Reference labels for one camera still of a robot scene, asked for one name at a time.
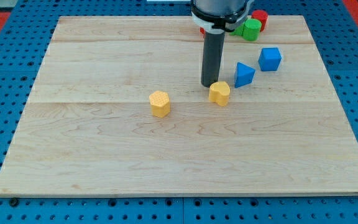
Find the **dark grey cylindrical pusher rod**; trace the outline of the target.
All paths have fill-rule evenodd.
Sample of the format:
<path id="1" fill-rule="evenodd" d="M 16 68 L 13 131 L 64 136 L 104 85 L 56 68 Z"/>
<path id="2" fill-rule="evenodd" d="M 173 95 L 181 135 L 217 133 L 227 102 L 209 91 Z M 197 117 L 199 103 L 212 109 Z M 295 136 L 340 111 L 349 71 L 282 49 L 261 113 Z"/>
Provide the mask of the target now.
<path id="1" fill-rule="evenodd" d="M 221 34 L 205 33 L 201 70 L 201 84 L 205 87 L 209 88 L 219 79 L 224 38 L 224 32 Z"/>

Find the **green block behind arm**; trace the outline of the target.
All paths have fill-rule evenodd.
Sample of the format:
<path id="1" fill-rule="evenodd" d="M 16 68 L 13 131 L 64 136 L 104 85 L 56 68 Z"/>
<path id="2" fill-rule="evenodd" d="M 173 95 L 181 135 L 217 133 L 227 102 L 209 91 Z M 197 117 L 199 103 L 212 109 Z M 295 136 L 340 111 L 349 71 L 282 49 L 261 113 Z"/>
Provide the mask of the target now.
<path id="1" fill-rule="evenodd" d="M 230 32 L 229 35 L 242 36 L 244 32 L 245 22 L 243 22 L 239 27 L 237 27 L 233 32 Z"/>

